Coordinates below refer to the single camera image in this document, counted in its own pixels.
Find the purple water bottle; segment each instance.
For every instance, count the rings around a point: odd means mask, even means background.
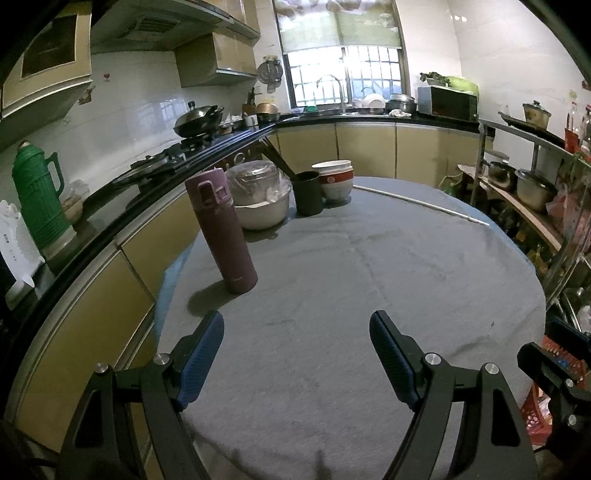
[[[221,168],[185,181],[203,236],[231,293],[246,293],[258,281],[244,240],[226,174]]]

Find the wok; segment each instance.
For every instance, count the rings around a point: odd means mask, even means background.
[[[189,111],[177,118],[174,133],[179,137],[190,138],[217,130],[222,121],[222,106],[207,105],[195,108],[195,102],[189,102],[188,105]]]

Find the pot lid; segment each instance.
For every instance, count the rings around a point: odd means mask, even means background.
[[[540,105],[538,100],[534,100],[532,103],[524,103],[523,106],[527,108],[533,108],[535,110],[547,113],[548,115],[552,116],[552,114],[548,110],[546,110],[543,106]]]
[[[179,127],[180,125],[189,123],[190,121],[195,120],[197,118],[201,118],[206,115],[211,115],[217,110],[217,105],[206,105],[195,108],[195,102],[193,101],[189,102],[187,105],[189,106],[189,111],[177,118],[177,121],[174,123],[175,128]]]
[[[411,97],[410,95],[404,95],[403,93],[393,93],[390,96],[390,100],[402,100],[403,102],[414,103],[414,97]]]
[[[244,162],[228,169],[226,176],[230,179],[242,178],[247,181],[264,179],[277,175],[277,167],[268,160]]]

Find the purple bottle lid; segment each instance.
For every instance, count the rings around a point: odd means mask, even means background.
[[[228,180],[221,168],[198,173],[185,180],[185,186],[196,212],[232,202]]]

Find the tile backsplash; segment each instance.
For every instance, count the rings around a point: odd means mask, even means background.
[[[243,103],[232,87],[181,88],[173,52],[96,54],[92,71],[90,103],[75,104],[63,119],[27,135],[46,155],[58,153],[66,181],[81,179],[91,192],[179,141],[173,126],[188,101],[222,105],[225,115],[239,114]],[[0,199],[17,204],[11,171],[19,143],[0,153]]]

